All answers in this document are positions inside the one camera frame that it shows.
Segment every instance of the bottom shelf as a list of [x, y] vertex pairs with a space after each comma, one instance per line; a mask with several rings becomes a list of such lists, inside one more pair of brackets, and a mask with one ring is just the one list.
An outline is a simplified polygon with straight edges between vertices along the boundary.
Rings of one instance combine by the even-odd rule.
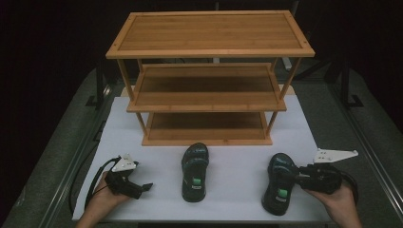
[[150, 113], [143, 145], [272, 144], [264, 112]]

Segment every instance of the white paper sheet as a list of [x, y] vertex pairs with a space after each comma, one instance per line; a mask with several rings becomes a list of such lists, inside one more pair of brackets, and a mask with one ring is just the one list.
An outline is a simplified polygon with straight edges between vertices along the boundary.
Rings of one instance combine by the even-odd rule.
[[[169, 222], [282, 223], [329, 221], [317, 200], [296, 185], [284, 216], [273, 216], [261, 206], [269, 183], [267, 166], [278, 152], [288, 154], [297, 166], [313, 162], [317, 146], [296, 95], [286, 95], [288, 110], [279, 112], [271, 131], [273, 145], [208, 146], [203, 201], [182, 198], [181, 159], [187, 146], [142, 146], [143, 132], [136, 115], [127, 113], [127, 97], [115, 98], [94, 161], [78, 198], [73, 220], [84, 212], [86, 193], [95, 173], [106, 161], [129, 153], [140, 164], [130, 175], [139, 185], [153, 182], [151, 190], [113, 211], [106, 220]], [[266, 113], [270, 120], [271, 113]]]

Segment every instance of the dark background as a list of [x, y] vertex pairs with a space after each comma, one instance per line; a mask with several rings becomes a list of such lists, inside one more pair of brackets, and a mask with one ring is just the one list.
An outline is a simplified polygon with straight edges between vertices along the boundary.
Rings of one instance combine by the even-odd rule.
[[[81, 82], [131, 11], [214, 10], [216, 0], [2, 0], [0, 224]], [[220, 10], [287, 9], [287, 1], [220, 0]], [[297, 22], [317, 59], [342, 54], [403, 131], [403, 2], [301, 0]]]

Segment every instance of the top shelf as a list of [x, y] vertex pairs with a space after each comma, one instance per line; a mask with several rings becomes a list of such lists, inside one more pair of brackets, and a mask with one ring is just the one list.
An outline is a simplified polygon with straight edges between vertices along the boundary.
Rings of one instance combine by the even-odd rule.
[[288, 10], [132, 12], [108, 59], [313, 57]]

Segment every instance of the hand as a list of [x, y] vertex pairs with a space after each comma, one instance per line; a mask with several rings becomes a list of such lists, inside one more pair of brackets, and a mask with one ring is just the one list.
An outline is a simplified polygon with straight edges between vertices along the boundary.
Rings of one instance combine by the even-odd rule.
[[343, 182], [332, 195], [304, 189], [320, 200], [330, 218], [342, 228], [361, 228], [352, 189]]
[[100, 182], [94, 191], [94, 196], [89, 201], [85, 212], [77, 222], [76, 228], [94, 227], [100, 220], [107, 216], [116, 206], [128, 201], [130, 197], [114, 195], [105, 182], [107, 171], [101, 176]]

